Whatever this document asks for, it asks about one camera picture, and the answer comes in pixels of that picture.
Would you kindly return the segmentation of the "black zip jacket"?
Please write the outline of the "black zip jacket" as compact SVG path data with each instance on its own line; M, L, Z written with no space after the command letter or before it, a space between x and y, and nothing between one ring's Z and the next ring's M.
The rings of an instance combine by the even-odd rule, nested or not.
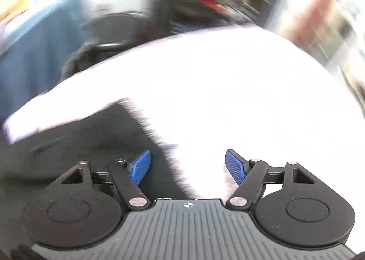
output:
M168 164L171 149L121 104L14 144L2 142L1 250L9 252L27 242L20 222L25 203L81 160L89 161L95 170L104 170L112 160L130 160L149 150L151 169L141 182L141 190L151 200L187 199L190 195Z

